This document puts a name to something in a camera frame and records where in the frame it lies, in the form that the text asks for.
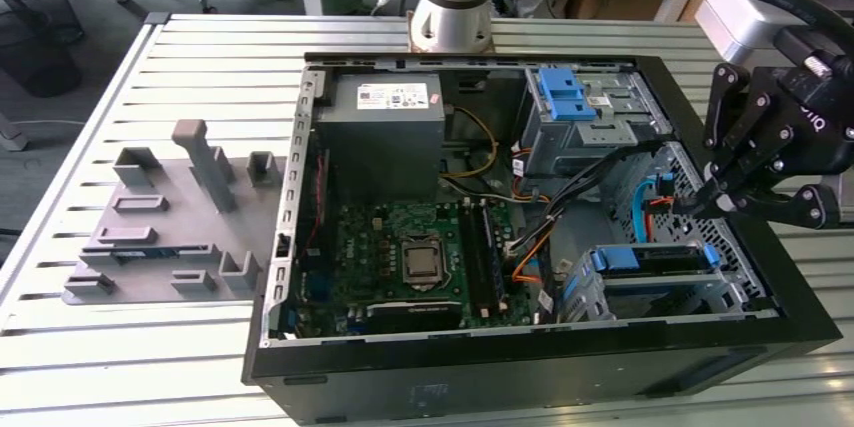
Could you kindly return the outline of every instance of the slotted metal table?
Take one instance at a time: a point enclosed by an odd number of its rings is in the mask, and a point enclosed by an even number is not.
[[[496,22],[498,52],[665,59],[699,112],[719,56],[691,25]],[[285,154],[310,51],[406,50],[404,21],[175,15],[147,24],[0,269],[0,424],[294,425],[241,383],[247,302],[67,306],[59,298],[117,182],[123,147],[186,151],[174,122],[202,118],[231,157]],[[691,398],[604,403],[396,425],[854,425],[854,235],[779,226],[847,338],[773,362]]]

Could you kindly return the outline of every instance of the ram slot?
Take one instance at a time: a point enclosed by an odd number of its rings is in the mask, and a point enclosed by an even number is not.
[[[488,318],[492,313],[498,311],[501,300],[496,290],[493,255],[490,253],[490,246],[494,250],[496,243],[492,241],[492,231],[488,231],[485,208],[477,204],[464,204],[458,212],[472,310],[474,315]],[[501,265],[498,266],[498,275],[501,276]]]
[[[481,204],[481,217],[484,217],[484,234],[486,236],[488,258],[490,263],[490,275],[493,276],[493,284],[496,286],[496,298],[498,299],[498,310],[508,310],[505,302],[505,279],[502,277],[502,255],[496,243],[496,229],[493,228],[493,219],[490,218],[490,209]]]

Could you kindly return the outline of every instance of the motherboard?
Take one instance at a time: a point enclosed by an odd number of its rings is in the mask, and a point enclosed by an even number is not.
[[[333,271],[306,274],[304,335],[361,335],[369,317],[384,319],[385,332],[397,322],[410,330],[532,323],[526,290],[505,288],[504,203],[345,205],[336,234]]]

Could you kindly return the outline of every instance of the green motherboard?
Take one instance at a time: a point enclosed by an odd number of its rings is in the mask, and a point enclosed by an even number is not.
[[[532,323],[525,288],[509,288],[506,309],[480,315],[470,302],[470,279],[457,203],[389,203],[342,206],[337,223],[336,269],[324,278],[310,273],[309,292],[326,291],[322,302],[301,311],[304,335],[361,334],[365,307],[389,302],[458,302],[460,328]],[[513,236],[508,206],[492,203],[493,238],[498,249]]]

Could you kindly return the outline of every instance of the white label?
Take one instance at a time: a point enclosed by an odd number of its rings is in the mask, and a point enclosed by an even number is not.
[[[552,297],[549,296],[545,290],[540,291],[537,300],[540,301],[540,305],[544,306],[544,309],[546,309],[546,311],[552,314],[552,309],[556,306],[556,301],[552,300]]]
[[[602,97],[588,97],[588,103],[593,106],[612,106],[612,99],[609,99],[608,95]]]
[[[362,84],[357,108],[428,109],[428,84]]]
[[[525,177],[525,160],[513,159],[513,175]]]

